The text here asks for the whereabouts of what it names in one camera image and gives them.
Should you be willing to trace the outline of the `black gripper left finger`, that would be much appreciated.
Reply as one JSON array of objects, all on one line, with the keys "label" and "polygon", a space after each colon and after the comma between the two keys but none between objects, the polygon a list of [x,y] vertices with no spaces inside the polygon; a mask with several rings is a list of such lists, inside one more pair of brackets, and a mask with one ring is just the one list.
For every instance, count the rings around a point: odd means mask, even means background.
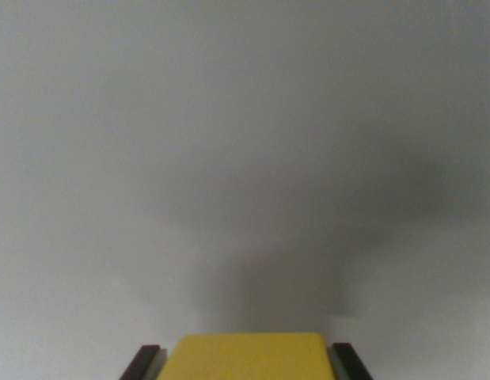
[{"label": "black gripper left finger", "polygon": [[143,345],[120,376],[120,380],[156,379],[167,357],[167,350],[159,345]]}]

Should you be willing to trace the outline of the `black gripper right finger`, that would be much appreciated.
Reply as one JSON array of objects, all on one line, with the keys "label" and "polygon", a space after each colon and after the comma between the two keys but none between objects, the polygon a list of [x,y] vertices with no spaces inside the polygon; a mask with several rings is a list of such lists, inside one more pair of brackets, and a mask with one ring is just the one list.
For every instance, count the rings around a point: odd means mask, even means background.
[{"label": "black gripper right finger", "polygon": [[336,380],[373,380],[350,343],[334,343],[327,354]]}]

